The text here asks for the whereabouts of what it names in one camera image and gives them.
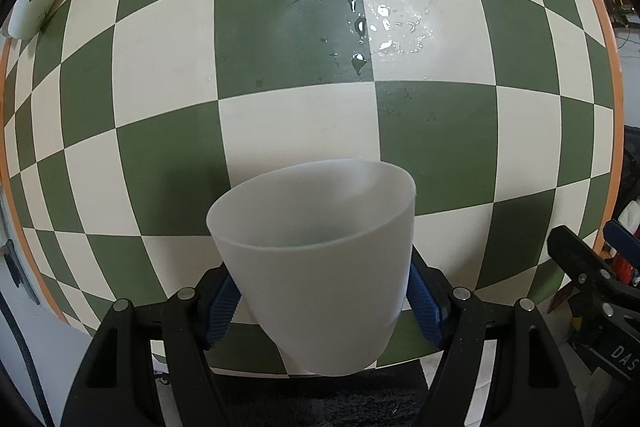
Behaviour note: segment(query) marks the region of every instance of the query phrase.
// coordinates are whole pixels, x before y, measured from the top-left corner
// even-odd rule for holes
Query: cup rim
[[[288,167],[283,167],[281,169],[275,169],[273,171],[269,171],[269,172],[264,172],[263,174],[259,174],[258,176],[254,176],[254,178],[250,178],[248,180],[245,180],[242,183],[246,183],[252,180],[256,180],[258,178],[261,178],[263,176],[270,176],[270,174],[274,174],[275,172],[282,172],[285,171],[287,169],[295,169],[295,168],[299,168],[300,166],[303,165],[309,165],[309,164],[321,164],[321,163],[337,163],[337,162],[361,162],[361,163],[367,163],[367,164],[384,164],[385,166],[388,166],[389,168],[395,169],[398,172],[401,172],[406,179],[409,180],[409,182],[411,183],[412,186],[412,196],[409,198],[409,200],[407,201],[407,203],[411,200],[415,200],[415,196],[416,196],[416,186],[415,186],[415,180],[412,177],[411,174],[409,174],[409,172],[407,172],[405,169],[402,169],[401,167],[394,165],[393,163],[388,163],[388,162],[383,162],[380,160],[368,160],[366,158],[338,158],[338,159],[333,159],[333,160],[320,160],[320,161],[314,161],[314,162],[303,162],[303,163],[299,163],[297,165],[291,165]],[[209,211],[207,212],[207,216],[206,216],[206,223],[207,223],[207,228],[209,228],[209,216],[211,214],[211,211],[213,210],[213,207],[223,198],[225,198],[226,195],[228,195],[231,191],[228,190],[227,192],[225,192],[225,194],[222,194],[222,196],[220,196],[216,201],[214,201],[214,203],[211,205],[211,207],[209,208]],[[388,225],[389,223],[391,223],[393,220],[397,219],[399,216],[401,216],[402,213],[404,213],[407,209],[407,206],[405,205],[402,210],[399,210],[398,212],[393,213],[388,219],[382,221],[380,224],[376,225],[375,227],[369,227],[365,230],[361,230],[359,232],[356,233],[352,233],[351,235],[347,235],[345,237],[340,237],[338,239],[332,239],[330,241],[322,241],[320,243],[312,243],[311,245],[301,245],[301,246],[295,246],[295,247],[257,247],[255,245],[248,245],[245,243],[240,243],[239,241],[234,241],[228,237],[226,237],[225,235],[219,233],[216,234],[214,236],[214,234],[211,232],[211,229],[209,229],[209,233],[211,234],[212,237],[219,237],[220,239],[222,239],[223,241],[225,241],[226,243],[233,245],[234,247],[239,247],[245,250],[254,250],[254,251],[260,251],[260,252],[287,252],[287,251],[295,251],[295,252],[300,252],[300,251],[308,251],[308,250],[317,250],[318,248],[324,248],[324,247],[334,247],[336,245],[340,245],[341,243],[346,243],[347,241],[352,241],[354,239],[357,239],[359,237],[362,237],[363,235],[366,235],[367,233],[372,232],[372,230],[375,229],[380,229],[382,227],[386,227],[386,225]]]

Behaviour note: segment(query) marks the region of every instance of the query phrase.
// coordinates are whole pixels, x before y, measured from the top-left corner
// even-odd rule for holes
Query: metal screw
[[[527,312],[532,312],[536,305],[531,299],[520,299],[520,307]]]
[[[190,287],[182,288],[180,291],[178,291],[178,299],[180,299],[181,301],[188,301],[189,299],[193,298],[194,295],[196,295],[196,290]]]
[[[117,312],[123,312],[129,307],[129,301],[127,299],[118,299],[113,303],[113,310]]]
[[[462,286],[458,286],[453,288],[453,296],[459,301],[466,301],[471,296],[471,292]]]
[[[602,304],[602,311],[604,311],[604,314],[607,315],[607,317],[613,316],[613,308],[608,302]]]

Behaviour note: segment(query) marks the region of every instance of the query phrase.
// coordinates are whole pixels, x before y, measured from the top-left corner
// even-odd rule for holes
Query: green and white checkered surface
[[[60,0],[8,71],[20,223],[89,333],[117,298],[195,284],[220,262],[212,202],[300,162],[407,169],[420,253],[498,302],[551,295],[548,230],[593,244],[603,217],[613,95],[591,0]],[[405,309],[377,365],[432,350]],[[244,303],[208,359],[302,372]]]

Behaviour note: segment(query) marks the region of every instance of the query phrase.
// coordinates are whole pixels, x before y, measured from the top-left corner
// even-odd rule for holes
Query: white cup
[[[355,373],[384,351],[402,308],[415,182],[389,163],[312,162],[220,197],[207,226],[262,329],[318,375]]]

